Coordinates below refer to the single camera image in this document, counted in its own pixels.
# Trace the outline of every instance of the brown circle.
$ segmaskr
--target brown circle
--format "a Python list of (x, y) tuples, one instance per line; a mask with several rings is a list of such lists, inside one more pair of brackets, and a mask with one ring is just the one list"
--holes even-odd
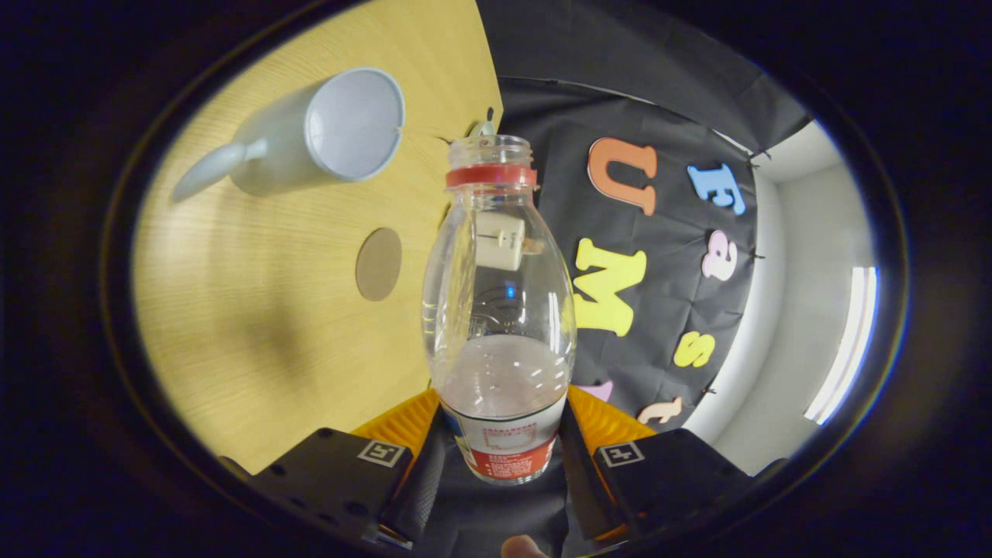
[(363, 297), (378, 301), (389, 296), (400, 278), (403, 245), (392, 228), (377, 228), (358, 250), (355, 282)]

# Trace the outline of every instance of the yellow letter m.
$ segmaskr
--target yellow letter m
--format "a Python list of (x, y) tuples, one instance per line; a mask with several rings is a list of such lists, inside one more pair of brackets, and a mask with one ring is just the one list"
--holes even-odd
[(572, 283), (575, 289), (595, 302), (585, 300), (578, 293), (572, 295), (575, 302), (575, 324), (579, 328), (609, 330), (618, 337), (624, 337), (634, 323), (634, 311), (620, 300), (617, 293), (644, 279), (648, 256), (643, 250), (632, 256), (618, 254), (597, 248), (592, 240), (583, 238), (578, 242), (575, 267), (585, 271), (590, 266), (602, 269), (576, 277)]

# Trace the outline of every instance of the round hole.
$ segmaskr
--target round hole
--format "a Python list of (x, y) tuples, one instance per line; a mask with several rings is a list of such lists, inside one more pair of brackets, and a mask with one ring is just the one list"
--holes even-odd
[(392, 228), (377, 228), (358, 250), (355, 260), (355, 283), (358, 292), (376, 302), (388, 297), (400, 279), (403, 242)]
[(316, 516), (324, 523), (327, 523), (329, 525), (334, 525), (335, 527), (337, 526), (337, 519), (334, 519), (333, 517), (327, 515), (326, 513), (318, 513)]
[(357, 515), (358, 517), (364, 517), (369, 513), (369, 508), (365, 507), (361, 503), (358, 503), (357, 501), (350, 501), (344, 506), (344, 509), (346, 509), (348, 513)]

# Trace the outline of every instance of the light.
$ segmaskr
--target light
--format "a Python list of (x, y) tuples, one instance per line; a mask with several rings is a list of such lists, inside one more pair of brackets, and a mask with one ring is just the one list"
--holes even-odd
[(805, 418), (823, 424), (843, 401), (861, 368), (872, 324), (875, 322), (875, 302), (878, 295), (878, 274), (874, 267), (851, 270), (851, 300), (847, 306), (847, 321), (840, 336), (837, 355), (826, 380), (804, 414)]

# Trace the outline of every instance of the white cup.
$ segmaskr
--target white cup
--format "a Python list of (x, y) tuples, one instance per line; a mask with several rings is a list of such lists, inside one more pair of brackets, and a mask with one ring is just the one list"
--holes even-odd
[(403, 92), (392, 76), (375, 68), (344, 71), (252, 114), (231, 143), (186, 172), (173, 200), (228, 175), (255, 196), (368, 180), (393, 159), (405, 120)]

